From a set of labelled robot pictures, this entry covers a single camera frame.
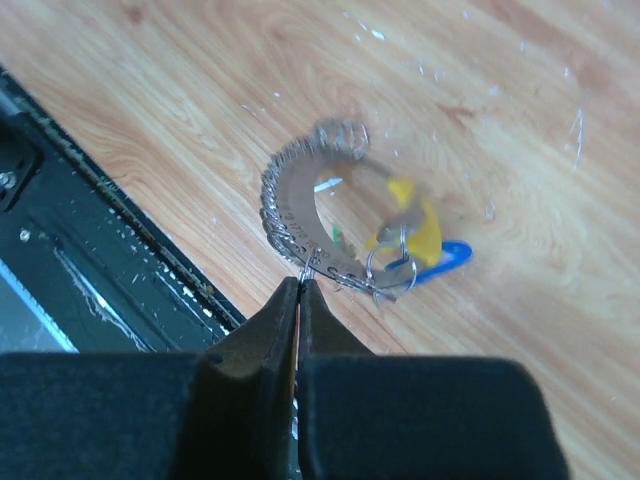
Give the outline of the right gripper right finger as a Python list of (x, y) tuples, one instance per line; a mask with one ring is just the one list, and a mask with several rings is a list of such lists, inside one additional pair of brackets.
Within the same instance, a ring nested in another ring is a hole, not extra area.
[(566, 479), (544, 396), (520, 363), (376, 355), (307, 280), (298, 459), (306, 479)]

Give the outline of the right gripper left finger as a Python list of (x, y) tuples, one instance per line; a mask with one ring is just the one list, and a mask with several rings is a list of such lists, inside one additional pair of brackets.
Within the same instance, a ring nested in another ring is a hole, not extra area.
[(298, 283), (209, 350), (1, 358), (5, 479), (284, 479)]

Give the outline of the blue capped key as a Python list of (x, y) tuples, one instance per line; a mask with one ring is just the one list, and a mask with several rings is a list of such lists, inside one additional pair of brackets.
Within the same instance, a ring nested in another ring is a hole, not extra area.
[(451, 272), (466, 263), (470, 262), (473, 250), (469, 244), (462, 241), (444, 241), (442, 243), (441, 255), (438, 262), (433, 267), (424, 267), (417, 271), (416, 280), (412, 284), (411, 280), (403, 283), (403, 286), (419, 286), (435, 279), (441, 275)]

